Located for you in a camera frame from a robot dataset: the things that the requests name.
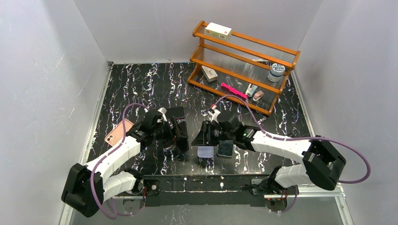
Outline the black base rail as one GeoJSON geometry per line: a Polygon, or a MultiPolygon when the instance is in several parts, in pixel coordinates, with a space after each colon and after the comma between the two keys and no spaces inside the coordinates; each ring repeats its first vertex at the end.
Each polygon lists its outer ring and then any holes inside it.
{"type": "Polygon", "coordinates": [[[287,207],[295,188],[261,190],[265,174],[145,175],[145,205],[249,205],[287,207]]]}

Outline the pink comb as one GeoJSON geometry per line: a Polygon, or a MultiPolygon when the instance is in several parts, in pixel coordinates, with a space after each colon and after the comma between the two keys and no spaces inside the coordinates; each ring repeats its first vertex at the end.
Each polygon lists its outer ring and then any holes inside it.
{"type": "Polygon", "coordinates": [[[237,89],[227,85],[226,83],[222,82],[221,83],[221,89],[226,91],[228,94],[237,96],[239,98],[242,98],[244,100],[246,100],[248,98],[248,96],[240,91],[238,91],[237,89]]]}

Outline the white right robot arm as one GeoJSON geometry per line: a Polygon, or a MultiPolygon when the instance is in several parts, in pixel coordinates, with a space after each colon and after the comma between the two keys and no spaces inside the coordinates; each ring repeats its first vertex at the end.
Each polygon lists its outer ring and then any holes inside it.
{"type": "Polygon", "coordinates": [[[329,142],[319,137],[299,140],[280,135],[266,135],[258,127],[245,125],[230,112],[212,111],[212,119],[202,122],[192,145],[201,147],[234,144],[240,149],[266,152],[292,159],[293,166],[277,166],[254,188],[278,192],[295,185],[314,184],[334,190],[345,167],[345,158],[329,142]]]}

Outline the black smartphone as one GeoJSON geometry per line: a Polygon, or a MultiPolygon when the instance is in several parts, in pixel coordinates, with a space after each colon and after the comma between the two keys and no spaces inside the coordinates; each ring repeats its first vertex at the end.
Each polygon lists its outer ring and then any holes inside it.
{"type": "Polygon", "coordinates": [[[217,156],[231,158],[233,155],[234,143],[231,140],[220,141],[218,144],[217,156]]]}

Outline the orange wooden shelf rack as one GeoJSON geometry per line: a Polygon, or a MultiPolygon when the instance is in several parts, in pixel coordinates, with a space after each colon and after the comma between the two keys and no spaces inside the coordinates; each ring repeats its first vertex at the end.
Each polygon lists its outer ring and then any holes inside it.
{"type": "Polygon", "coordinates": [[[219,96],[227,95],[229,100],[237,103],[238,97],[222,90],[221,83],[226,83],[244,94],[249,84],[257,85],[256,92],[263,91],[264,96],[258,102],[253,101],[252,97],[248,97],[246,101],[252,109],[270,115],[301,52],[236,31],[232,32],[228,41],[224,41],[206,35],[204,29],[207,25],[207,22],[200,21],[192,32],[194,37],[199,38],[199,43],[190,57],[190,61],[196,66],[188,83],[219,96]],[[279,82],[268,79],[273,63],[285,66],[285,73],[279,82]],[[218,79],[208,82],[201,66],[214,69],[218,79]]]}

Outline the lilac phone case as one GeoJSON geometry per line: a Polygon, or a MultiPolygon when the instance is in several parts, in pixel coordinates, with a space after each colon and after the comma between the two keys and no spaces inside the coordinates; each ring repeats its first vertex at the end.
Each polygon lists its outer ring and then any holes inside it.
{"type": "Polygon", "coordinates": [[[197,148],[198,158],[212,158],[214,156],[213,146],[198,146],[197,148]]]}

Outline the pink small stapler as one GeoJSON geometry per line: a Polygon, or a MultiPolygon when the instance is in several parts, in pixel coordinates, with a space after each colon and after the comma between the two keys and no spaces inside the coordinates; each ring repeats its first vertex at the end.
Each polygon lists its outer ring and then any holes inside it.
{"type": "Polygon", "coordinates": [[[264,92],[263,91],[257,91],[253,95],[252,99],[253,99],[253,101],[258,102],[263,96],[264,96],[264,92]]]}

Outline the pink cased phone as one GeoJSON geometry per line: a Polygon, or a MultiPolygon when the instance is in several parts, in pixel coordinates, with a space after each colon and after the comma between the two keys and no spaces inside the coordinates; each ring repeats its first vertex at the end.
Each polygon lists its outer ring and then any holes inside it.
{"type": "Polygon", "coordinates": [[[116,127],[110,131],[106,137],[105,137],[105,142],[108,143],[110,146],[115,146],[123,137],[123,127],[122,124],[125,124],[126,131],[129,131],[133,123],[130,122],[128,119],[124,119],[121,121],[116,127]]]}

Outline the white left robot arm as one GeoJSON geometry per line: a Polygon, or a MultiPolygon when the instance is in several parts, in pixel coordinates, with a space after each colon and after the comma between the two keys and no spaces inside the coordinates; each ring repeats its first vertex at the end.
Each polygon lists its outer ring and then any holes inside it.
{"type": "Polygon", "coordinates": [[[188,138],[185,121],[179,122],[161,111],[150,110],[142,121],[126,130],[115,146],[84,165],[76,163],[71,167],[61,200],[85,217],[92,217],[105,201],[137,189],[142,173],[125,169],[114,175],[122,164],[140,154],[153,141],[174,145],[179,153],[186,152],[189,150],[188,138]]]}

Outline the light blue stapler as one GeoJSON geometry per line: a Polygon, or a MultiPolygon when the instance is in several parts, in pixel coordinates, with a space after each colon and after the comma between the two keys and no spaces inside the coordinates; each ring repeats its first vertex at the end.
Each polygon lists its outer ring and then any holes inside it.
{"type": "Polygon", "coordinates": [[[254,94],[256,93],[257,88],[258,88],[257,85],[249,84],[248,88],[246,89],[245,94],[248,97],[252,98],[254,96],[254,94]]]}

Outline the purple-edged smartphone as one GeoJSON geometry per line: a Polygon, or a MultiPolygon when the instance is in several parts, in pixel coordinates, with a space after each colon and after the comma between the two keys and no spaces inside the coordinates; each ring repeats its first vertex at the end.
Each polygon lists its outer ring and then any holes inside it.
{"type": "Polygon", "coordinates": [[[167,108],[166,118],[171,119],[174,117],[175,119],[183,119],[185,118],[184,108],[182,106],[167,108]]]}

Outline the white cardboard box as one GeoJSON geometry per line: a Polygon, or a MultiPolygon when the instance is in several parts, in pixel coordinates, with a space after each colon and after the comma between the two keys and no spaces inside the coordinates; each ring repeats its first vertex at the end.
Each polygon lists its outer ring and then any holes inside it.
{"type": "Polygon", "coordinates": [[[216,24],[214,22],[211,22],[205,27],[204,33],[211,37],[215,37],[215,38],[218,38],[218,39],[221,39],[224,41],[228,41],[232,34],[232,28],[225,27],[225,26],[216,24]]]}

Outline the small grey box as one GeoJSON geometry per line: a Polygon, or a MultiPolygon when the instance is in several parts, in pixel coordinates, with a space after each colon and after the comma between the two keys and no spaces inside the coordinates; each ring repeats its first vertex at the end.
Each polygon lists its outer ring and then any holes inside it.
{"type": "Polygon", "coordinates": [[[218,79],[218,74],[216,71],[212,68],[206,67],[206,66],[201,66],[201,70],[203,75],[205,76],[206,80],[211,83],[214,82],[218,79]]]}

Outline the blue white jar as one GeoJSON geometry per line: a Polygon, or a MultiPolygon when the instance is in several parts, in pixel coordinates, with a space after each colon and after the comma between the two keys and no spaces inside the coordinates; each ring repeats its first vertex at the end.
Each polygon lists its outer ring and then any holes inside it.
{"type": "Polygon", "coordinates": [[[279,82],[283,77],[284,73],[285,73],[285,66],[278,63],[273,63],[270,66],[268,79],[273,83],[279,82]]]}

